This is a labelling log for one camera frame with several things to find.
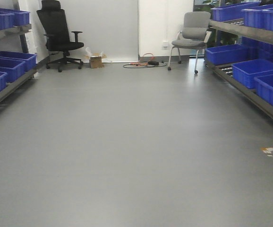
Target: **chair leg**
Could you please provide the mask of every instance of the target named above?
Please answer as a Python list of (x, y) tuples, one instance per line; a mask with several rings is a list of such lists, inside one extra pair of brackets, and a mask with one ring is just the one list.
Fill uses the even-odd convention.
[(168, 71), (171, 70), (171, 67), (170, 67), (170, 61), (171, 61), (171, 55), (172, 55), (172, 50), (173, 50), (174, 46), (171, 48), (171, 52), (170, 52), (170, 55), (169, 55), (169, 61), (168, 61)]
[(179, 48), (178, 48), (178, 53), (179, 53), (179, 61), (178, 61), (178, 64), (181, 64), (182, 63), (182, 59), (180, 57), (180, 51), (179, 51)]
[(196, 58), (195, 58), (195, 68), (194, 68), (194, 73), (195, 73), (195, 74), (197, 74), (197, 73), (198, 73), (198, 71), (196, 70), (196, 64), (197, 64), (198, 52), (199, 52), (199, 50), (197, 50), (197, 52), (196, 52)]

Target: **wall outlet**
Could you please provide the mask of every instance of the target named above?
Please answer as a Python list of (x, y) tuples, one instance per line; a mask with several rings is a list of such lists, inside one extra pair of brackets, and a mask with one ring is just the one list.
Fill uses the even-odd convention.
[(163, 47), (168, 47), (169, 46), (169, 42), (168, 41), (164, 41), (163, 42)]

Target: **power adapter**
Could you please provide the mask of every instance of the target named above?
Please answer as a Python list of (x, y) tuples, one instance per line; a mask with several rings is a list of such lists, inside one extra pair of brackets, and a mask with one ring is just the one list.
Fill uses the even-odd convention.
[(148, 65), (159, 65), (160, 63), (158, 61), (149, 61)]

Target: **shelf frame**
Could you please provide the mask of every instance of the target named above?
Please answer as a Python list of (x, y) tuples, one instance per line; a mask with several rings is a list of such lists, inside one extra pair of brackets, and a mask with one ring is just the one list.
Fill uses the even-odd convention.
[(226, 21), (226, 22), (219, 22), (210, 20), (209, 25), (220, 31), (232, 33), (239, 36), (244, 36), (250, 39), (255, 39), (261, 42), (273, 44), (273, 31), (248, 27), (243, 25), (236, 25), (233, 24), (235, 21), (243, 21), (243, 19), (233, 20), (233, 21)]
[(15, 26), (8, 29), (0, 30), (0, 40), (5, 39), (7, 37), (23, 35), (28, 33), (32, 28), (31, 24), (23, 25), (23, 26)]
[(13, 93), (13, 91), (15, 91), (22, 84), (24, 84), (27, 80), (33, 78), (34, 74), (37, 71), (38, 70), (36, 69), (29, 70), (24, 75), (15, 80), (13, 83), (7, 84), (7, 87), (0, 91), (0, 102), (3, 101), (6, 97), (8, 97), (11, 93)]
[(222, 79), (229, 82), (232, 86), (234, 86), (237, 90), (239, 90), (248, 100), (250, 100), (253, 104), (255, 104), (259, 109), (265, 112), (268, 116), (273, 119), (273, 106), (263, 100), (256, 94), (254, 89), (249, 89), (235, 80), (232, 76), (226, 74), (221, 68), (226, 68), (231, 66), (231, 64), (224, 64), (224, 65), (213, 65), (207, 59), (205, 59), (205, 64), (211, 68), (214, 73), (220, 76)]

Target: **gray chair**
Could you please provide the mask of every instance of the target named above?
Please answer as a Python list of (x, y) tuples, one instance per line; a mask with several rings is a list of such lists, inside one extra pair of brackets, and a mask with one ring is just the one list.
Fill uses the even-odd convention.
[[(196, 62), (194, 73), (198, 73), (196, 70), (198, 52), (207, 47), (207, 42), (211, 32), (207, 31), (210, 20), (210, 13), (204, 11), (189, 12), (184, 16), (184, 27), (183, 30), (178, 33), (177, 39), (172, 42), (172, 49), (169, 56), (168, 70), (171, 70), (170, 61), (172, 50), (174, 48), (179, 49), (193, 49), (196, 52)], [(179, 64), (182, 63), (179, 52)]]

